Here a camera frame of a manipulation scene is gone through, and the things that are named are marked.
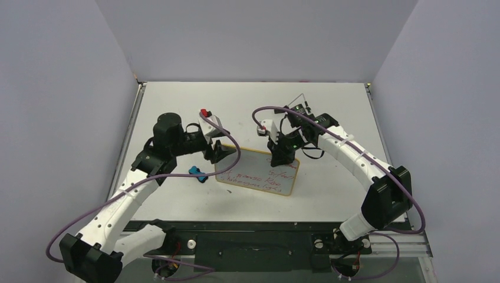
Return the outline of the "yellow framed whiteboard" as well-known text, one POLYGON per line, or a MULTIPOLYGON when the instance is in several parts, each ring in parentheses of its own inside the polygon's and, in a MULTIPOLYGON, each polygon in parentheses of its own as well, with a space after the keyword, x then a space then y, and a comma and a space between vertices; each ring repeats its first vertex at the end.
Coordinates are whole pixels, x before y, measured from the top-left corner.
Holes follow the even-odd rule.
POLYGON ((300 168, 300 161, 272 167, 270 153, 260 150, 241 148, 240 159, 232 165, 237 154, 231 154, 215 164, 215 176, 218 182, 261 192, 289 196, 292 193, 300 168))

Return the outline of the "blue whiteboard eraser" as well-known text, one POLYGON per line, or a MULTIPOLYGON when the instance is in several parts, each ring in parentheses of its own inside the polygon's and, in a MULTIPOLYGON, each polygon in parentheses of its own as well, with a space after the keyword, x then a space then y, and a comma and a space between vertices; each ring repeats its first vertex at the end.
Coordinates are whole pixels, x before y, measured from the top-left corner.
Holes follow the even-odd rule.
POLYGON ((198 168, 197 166, 192 166, 189 170, 188 170, 188 173, 190 175, 196 175, 196 179, 198 180, 198 182, 200 183, 205 183, 209 177, 204 173, 204 172, 201 172, 200 171, 200 168, 198 168))

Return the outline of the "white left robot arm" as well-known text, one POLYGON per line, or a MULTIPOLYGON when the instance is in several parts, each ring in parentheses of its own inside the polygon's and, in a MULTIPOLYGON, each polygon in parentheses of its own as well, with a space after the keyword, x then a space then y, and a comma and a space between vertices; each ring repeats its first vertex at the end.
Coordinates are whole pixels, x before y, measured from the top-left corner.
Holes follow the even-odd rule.
POLYGON ((172 252, 176 237, 159 220, 148 222, 139 231, 124 238, 120 235, 143 202, 173 173, 177 158, 203 153, 205 160, 216 164, 241 148, 220 119, 201 110, 197 131, 185 131, 176 113, 164 113, 153 126, 153 135, 136 156, 111 199, 91 210, 93 219, 75 235, 66 234, 59 243, 66 271, 84 282, 115 282, 122 269, 144 254, 157 249, 172 252))

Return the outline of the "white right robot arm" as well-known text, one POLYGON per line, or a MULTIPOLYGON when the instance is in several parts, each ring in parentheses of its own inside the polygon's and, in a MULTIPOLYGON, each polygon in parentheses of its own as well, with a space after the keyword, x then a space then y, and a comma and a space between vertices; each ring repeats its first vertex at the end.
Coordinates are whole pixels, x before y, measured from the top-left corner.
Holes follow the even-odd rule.
POLYGON ((366 191, 359 212, 334 231, 333 245, 337 250, 349 251, 356 240, 384 229, 412 208, 411 177, 405 167, 395 168, 381 162, 327 113, 316 116, 302 104, 292 108, 276 107, 274 111, 285 113, 293 131, 284 134, 273 120, 258 123, 258 135, 268 137, 272 167, 292 163, 295 152, 311 144, 335 158, 366 191))

